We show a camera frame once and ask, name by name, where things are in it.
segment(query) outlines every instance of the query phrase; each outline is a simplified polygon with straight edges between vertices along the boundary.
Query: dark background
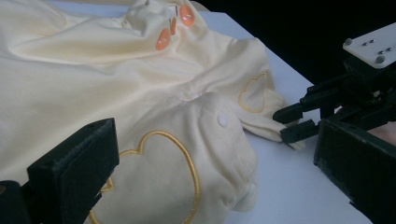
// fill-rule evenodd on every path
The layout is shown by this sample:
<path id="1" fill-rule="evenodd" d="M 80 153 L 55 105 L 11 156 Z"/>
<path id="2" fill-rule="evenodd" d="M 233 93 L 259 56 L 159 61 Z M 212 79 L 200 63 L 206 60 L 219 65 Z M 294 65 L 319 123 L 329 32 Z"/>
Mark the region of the dark background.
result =
<path id="1" fill-rule="evenodd" d="M 396 22 L 396 0 L 195 1 L 227 13 L 313 84 L 345 73 L 347 38 Z"/>

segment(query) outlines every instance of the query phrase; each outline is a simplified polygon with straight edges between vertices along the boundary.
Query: white table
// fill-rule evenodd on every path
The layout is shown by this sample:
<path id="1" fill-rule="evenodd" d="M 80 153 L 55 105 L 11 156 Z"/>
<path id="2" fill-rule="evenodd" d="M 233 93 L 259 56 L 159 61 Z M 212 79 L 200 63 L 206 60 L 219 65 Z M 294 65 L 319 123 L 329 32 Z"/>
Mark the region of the white table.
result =
<path id="1" fill-rule="evenodd" d="M 100 16 L 119 16 L 126 6 L 51 1 L 55 6 L 73 12 Z M 225 13 L 201 11 L 209 28 L 235 38 L 252 35 Z M 312 84 L 288 64 L 267 51 L 273 69 L 276 90 L 289 104 L 299 101 Z M 303 120 L 319 120 L 318 111 L 304 114 Z M 305 140 L 306 148 L 293 150 L 246 132 L 259 159 L 259 199 L 247 213 L 231 212 L 225 224 L 371 224 L 360 211 L 349 204 L 348 197 L 314 165 L 317 137 Z"/>

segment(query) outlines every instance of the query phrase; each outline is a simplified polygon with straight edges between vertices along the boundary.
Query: white mounting plate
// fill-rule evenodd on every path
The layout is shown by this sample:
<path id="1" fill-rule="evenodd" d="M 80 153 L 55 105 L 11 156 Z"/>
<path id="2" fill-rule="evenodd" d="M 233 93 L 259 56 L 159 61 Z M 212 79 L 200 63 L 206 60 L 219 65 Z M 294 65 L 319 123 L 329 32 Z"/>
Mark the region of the white mounting plate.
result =
<path id="1" fill-rule="evenodd" d="M 374 68 L 396 61 L 396 22 L 357 38 L 348 38 L 343 48 Z"/>

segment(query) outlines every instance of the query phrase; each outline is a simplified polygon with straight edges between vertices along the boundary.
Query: snap button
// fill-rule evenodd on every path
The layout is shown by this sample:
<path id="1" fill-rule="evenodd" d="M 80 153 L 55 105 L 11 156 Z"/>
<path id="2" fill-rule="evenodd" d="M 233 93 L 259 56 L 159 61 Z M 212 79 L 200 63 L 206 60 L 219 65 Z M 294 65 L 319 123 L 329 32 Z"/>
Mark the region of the snap button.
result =
<path id="1" fill-rule="evenodd" d="M 155 47 L 156 50 L 161 50 L 166 48 L 168 46 L 169 42 L 171 40 L 171 32 L 169 29 L 163 29 L 160 33 L 160 36 L 158 37 L 157 40 L 157 45 Z"/>
<path id="2" fill-rule="evenodd" d="M 223 128 L 227 127 L 228 126 L 228 117 L 226 115 L 218 115 L 218 123 Z"/>
<path id="3" fill-rule="evenodd" d="M 174 17 L 171 22 L 171 35 L 174 35 L 176 33 L 176 22 L 177 20 Z"/>
<path id="4" fill-rule="evenodd" d="M 192 12 L 192 9 L 187 5 L 183 5 L 180 7 L 179 12 L 180 12 L 181 22 L 185 26 L 191 27 L 195 21 L 195 16 L 194 13 Z"/>

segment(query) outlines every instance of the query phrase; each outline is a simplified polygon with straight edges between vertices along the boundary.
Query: yellow garment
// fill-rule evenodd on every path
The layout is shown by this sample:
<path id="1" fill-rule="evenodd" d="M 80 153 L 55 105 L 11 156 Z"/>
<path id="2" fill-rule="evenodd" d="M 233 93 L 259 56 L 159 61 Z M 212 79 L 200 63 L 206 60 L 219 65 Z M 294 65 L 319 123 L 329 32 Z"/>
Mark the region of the yellow garment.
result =
<path id="1" fill-rule="evenodd" d="M 114 118 L 120 153 L 155 136 L 142 155 L 121 158 L 114 189 L 93 209 L 99 221 L 180 223 L 190 214 L 192 223 L 221 223 L 230 209 L 253 206 L 256 158 L 242 129 L 281 141 L 285 128 L 272 120 L 285 102 L 257 38 L 209 30 L 188 0 L 136 1 L 118 18 L 3 0 L 0 39 L 0 179 L 26 182 L 33 161 L 84 125 Z M 140 178 L 157 182 L 147 189 Z"/>

